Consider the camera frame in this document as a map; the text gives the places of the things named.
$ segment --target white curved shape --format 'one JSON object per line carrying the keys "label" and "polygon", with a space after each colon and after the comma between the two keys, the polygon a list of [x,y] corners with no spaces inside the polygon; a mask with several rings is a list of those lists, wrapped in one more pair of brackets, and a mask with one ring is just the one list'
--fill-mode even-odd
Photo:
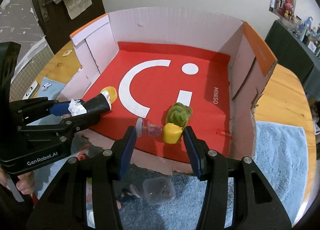
{"label": "white curved shape", "polygon": [[196,64],[193,63],[186,63],[182,66],[182,72],[187,75],[194,75],[197,74],[199,71],[199,68]]}
{"label": "white curved shape", "polygon": [[146,118],[150,108],[145,107],[139,104],[136,100],[133,99],[130,93],[130,84],[134,76],[137,75],[140,71],[157,66],[169,67],[171,60],[149,60],[143,63],[140,63],[130,69],[127,74],[124,75],[123,79],[119,85],[119,99],[122,105],[134,115],[138,117]]}

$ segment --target finger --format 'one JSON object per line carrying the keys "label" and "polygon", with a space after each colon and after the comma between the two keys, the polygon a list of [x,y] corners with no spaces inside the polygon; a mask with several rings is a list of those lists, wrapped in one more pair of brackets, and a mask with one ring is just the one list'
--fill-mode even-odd
{"label": "finger", "polygon": [[6,172],[0,167],[0,184],[2,186],[7,186],[7,174]]}
{"label": "finger", "polygon": [[33,172],[33,171],[30,171],[30,172],[28,172],[28,173],[19,175],[18,178],[19,178],[19,179],[24,179],[24,178],[26,178],[26,177],[29,177],[29,175],[30,175],[32,172]]}
{"label": "finger", "polygon": [[17,189],[20,191],[26,190],[32,186],[35,174],[31,172],[30,175],[24,179],[21,179],[17,182]]}
{"label": "finger", "polygon": [[22,193],[23,195],[31,195],[34,190],[35,190],[35,184],[33,183],[30,188],[27,188],[27,189],[25,189],[25,190],[22,190],[21,193]]}

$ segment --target yellow wooden table top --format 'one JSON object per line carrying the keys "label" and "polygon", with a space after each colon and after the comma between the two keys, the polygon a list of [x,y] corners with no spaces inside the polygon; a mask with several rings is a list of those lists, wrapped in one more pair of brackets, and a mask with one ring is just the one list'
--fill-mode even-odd
{"label": "yellow wooden table top", "polygon": [[[67,50],[73,50],[73,52],[63,57]],[[69,42],[50,60],[36,80],[41,84],[43,77],[46,76],[66,84],[79,68],[81,65],[72,43]],[[308,201],[316,168],[316,140],[309,105],[301,83],[294,73],[281,65],[275,67],[258,101],[255,119],[304,128],[308,142],[309,170],[303,201]]]}

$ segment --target white tissue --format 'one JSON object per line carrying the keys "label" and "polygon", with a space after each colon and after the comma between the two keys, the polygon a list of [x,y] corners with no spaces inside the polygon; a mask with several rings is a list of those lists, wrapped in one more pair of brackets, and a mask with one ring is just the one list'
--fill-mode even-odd
{"label": "white tissue", "polygon": [[87,110],[80,103],[80,100],[71,99],[68,110],[70,111],[72,116],[82,115],[87,113]]}
{"label": "white tissue", "polygon": [[106,98],[106,100],[110,106],[110,110],[111,110],[111,101],[110,101],[109,92],[107,90],[104,90],[104,91],[101,91],[101,94],[104,95],[104,97]]}

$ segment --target yellow toy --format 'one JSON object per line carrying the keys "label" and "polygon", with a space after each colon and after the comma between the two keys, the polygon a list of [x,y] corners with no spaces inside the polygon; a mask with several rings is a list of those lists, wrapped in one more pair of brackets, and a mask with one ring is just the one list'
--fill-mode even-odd
{"label": "yellow toy", "polygon": [[177,143],[180,140],[182,130],[183,128],[178,125],[167,123],[162,129],[163,141],[170,144]]}
{"label": "yellow toy", "polygon": [[100,91],[100,93],[102,93],[105,90],[108,91],[110,96],[110,102],[111,104],[113,104],[118,98],[117,90],[114,87],[105,87]]}

